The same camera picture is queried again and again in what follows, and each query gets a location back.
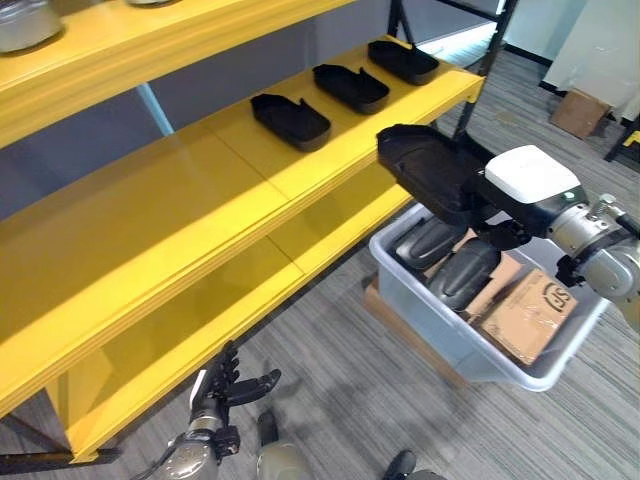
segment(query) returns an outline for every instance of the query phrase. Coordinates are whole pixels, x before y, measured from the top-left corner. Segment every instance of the black shoe on floor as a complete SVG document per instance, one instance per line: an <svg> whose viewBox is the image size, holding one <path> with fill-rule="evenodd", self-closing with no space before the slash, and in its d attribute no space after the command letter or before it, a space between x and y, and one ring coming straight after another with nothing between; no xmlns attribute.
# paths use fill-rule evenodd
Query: black shoe on floor
<svg viewBox="0 0 640 480"><path fill-rule="evenodd" d="M416 468L416 456L411 450L403 450L393 459L382 480L404 480Z"/></svg>

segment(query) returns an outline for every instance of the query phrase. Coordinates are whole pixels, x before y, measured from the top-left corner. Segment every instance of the cable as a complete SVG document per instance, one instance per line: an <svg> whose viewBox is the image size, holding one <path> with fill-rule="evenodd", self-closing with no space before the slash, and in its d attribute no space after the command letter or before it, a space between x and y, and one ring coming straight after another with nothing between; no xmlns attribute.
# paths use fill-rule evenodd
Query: cable
<svg viewBox="0 0 640 480"><path fill-rule="evenodd" d="M153 475L164 464L164 462L166 462L169 459L169 457L171 455L173 455L173 452L176 451L176 447L177 447L177 445L179 443L178 442L178 438L176 438L171 443L171 445L169 445L169 447L167 447L167 449L164 451L164 453L162 454L162 456L158 460L153 462L149 466L149 468L147 468L144 472L140 472L137 475L135 475L134 477L132 477L131 480L146 480L151 475Z"/></svg>

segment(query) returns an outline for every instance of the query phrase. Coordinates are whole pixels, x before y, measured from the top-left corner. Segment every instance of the gray wall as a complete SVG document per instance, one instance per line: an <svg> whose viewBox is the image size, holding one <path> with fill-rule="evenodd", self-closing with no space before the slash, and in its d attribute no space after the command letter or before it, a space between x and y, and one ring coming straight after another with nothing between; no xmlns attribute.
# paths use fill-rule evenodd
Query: gray wall
<svg viewBox="0 0 640 480"><path fill-rule="evenodd" d="M420 39L478 22L434 0L406 1ZM174 127L183 127L385 33L389 3L358 0L172 72L151 86ZM1 149L0 219L158 138L137 94L128 91Z"/></svg>

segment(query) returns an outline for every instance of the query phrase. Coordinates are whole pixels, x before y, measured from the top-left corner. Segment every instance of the yellow shelf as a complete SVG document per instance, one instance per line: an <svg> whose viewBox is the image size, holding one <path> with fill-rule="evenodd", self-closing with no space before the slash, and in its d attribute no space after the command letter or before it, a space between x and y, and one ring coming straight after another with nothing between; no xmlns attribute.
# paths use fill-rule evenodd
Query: yellow shelf
<svg viewBox="0 0 640 480"><path fill-rule="evenodd" d="M225 341L248 329L408 198L382 167L369 166L51 382L47 391L76 461L91 458Z"/></svg>
<svg viewBox="0 0 640 480"><path fill-rule="evenodd" d="M0 56L0 147L171 71L351 0L53 0L62 36Z"/></svg>
<svg viewBox="0 0 640 480"><path fill-rule="evenodd" d="M358 48L332 62L363 63L389 85L374 116L318 91L309 72L273 88L332 119L317 152L282 143L242 101L1 222L0 417L374 162L379 130L428 122L482 84L443 64L412 87L365 57Z"/></svg>
<svg viewBox="0 0 640 480"><path fill-rule="evenodd" d="M311 70L265 89L294 101L304 98L331 120L331 139L316 152L300 153L275 140L273 134L253 119L249 102L236 103L201 122L287 198L314 189L328 177L338 179L342 173L349 174L350 169L363 168L366 163L362 160L375 151L376 134L383 128L396 123L429 123L462 101L475 102L482 87L481 77L441 62L437 77L416 88L372 63L367 57L366 45L328 63L354 71L362 66L389 86L391 92L384 110L366 116L352 113L318 89Z"/></svg>

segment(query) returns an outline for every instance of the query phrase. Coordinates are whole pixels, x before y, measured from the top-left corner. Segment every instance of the black shoe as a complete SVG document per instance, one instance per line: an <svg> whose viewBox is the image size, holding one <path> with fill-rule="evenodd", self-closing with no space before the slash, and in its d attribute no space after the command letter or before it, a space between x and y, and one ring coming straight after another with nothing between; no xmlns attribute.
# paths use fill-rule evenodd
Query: black shoe
<svg viewBox="0 0 640 480"><path fill-rule="evenodd" d="M403 450L393 459L382 480L404 480L416 468L416 456L411 450Z"/></svg>
<svg viewBox="0 0 640 480"><path fill-rule="evenodd" d="M258 417L258 435L260 435L260 444L263 447L278 441L278 424L271 410L267 410Z"/></svg>

